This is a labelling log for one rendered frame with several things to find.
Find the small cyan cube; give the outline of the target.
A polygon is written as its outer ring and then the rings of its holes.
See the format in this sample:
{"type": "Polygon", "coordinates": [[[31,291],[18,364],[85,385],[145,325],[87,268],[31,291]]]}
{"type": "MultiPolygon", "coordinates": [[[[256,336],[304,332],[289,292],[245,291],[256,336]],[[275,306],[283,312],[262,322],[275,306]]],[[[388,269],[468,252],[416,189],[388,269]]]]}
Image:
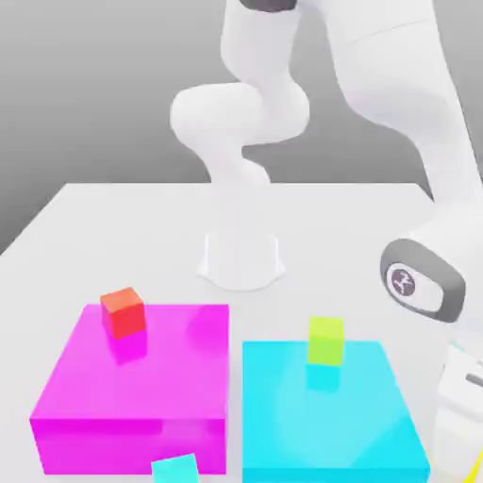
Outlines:
{"type": "Polygon", "coordinates": [[[154,461],[152,476],[153,483],[199,483],[195,454],[154,461]]]}

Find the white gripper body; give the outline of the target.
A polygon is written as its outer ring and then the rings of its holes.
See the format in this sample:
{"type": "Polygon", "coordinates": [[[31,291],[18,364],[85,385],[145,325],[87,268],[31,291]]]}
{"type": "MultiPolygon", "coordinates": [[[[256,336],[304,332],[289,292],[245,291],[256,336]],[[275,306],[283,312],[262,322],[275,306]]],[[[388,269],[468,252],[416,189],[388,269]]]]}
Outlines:
{"type": "Polygon", "coordinates": [[[451,344],[437,401],[433,462],[463,480],[483,450],[483,358],[451,344]]]}

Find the large cyan box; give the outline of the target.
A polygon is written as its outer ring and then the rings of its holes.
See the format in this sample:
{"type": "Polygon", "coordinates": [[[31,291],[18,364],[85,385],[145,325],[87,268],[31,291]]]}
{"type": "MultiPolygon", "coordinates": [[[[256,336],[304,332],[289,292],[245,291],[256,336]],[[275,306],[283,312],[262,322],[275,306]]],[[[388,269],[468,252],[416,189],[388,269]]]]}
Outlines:
{"type": "Polygon", "coordinates": [[[242,346],[242,483],[427,483],[430,465],[382,345],[340,367],[304,341],[242,346]]]}

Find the small yellow cube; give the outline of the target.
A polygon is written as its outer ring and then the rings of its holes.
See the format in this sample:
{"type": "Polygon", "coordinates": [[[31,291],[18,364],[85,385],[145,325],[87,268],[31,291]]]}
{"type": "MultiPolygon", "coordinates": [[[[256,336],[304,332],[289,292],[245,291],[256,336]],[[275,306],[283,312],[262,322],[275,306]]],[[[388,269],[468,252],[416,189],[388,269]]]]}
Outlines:
{"type": "Polygon", "coordinates": [[[476,483],[478,479],[479,469],[481,467],[482,462],[483,462],[483,450],[480,451],[470,472],[463,478],[462,483],[476,483]]]}

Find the large magenta box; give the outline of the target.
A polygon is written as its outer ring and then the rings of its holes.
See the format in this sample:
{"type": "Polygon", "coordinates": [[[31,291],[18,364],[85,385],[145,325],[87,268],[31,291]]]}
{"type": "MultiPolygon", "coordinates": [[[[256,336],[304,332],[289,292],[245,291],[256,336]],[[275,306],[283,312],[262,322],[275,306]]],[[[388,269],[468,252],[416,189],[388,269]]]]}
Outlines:
{"type": "Polygon", "coordinates": [[[48,475],[147,475],[195,456],[226,471],[229,308],[148,305],[146,328],[116,340],[83,308],[31,414],[48,475]]]}

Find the small green cube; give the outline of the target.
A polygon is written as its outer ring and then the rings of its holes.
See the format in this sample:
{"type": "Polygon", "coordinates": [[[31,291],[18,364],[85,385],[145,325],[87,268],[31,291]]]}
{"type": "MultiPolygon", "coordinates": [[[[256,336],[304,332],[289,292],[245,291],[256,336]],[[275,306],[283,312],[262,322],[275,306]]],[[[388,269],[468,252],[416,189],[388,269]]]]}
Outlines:
{"type": "Polygon", "coordinates": [[[344,347],[343,319],[310,316],[308,326],[308,363],[339,367],[344,347]]]}

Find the small red cube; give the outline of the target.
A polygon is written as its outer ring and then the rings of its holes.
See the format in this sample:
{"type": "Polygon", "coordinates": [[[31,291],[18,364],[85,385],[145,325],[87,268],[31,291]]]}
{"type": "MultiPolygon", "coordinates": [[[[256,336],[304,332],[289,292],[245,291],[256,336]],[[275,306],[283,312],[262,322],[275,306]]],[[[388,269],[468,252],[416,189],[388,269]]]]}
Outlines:
{"type": "Polygon", "coordinates": [[[132,287],[100,296],[103,323],[114,340],[146,328],[144,304],[132,287]]]}

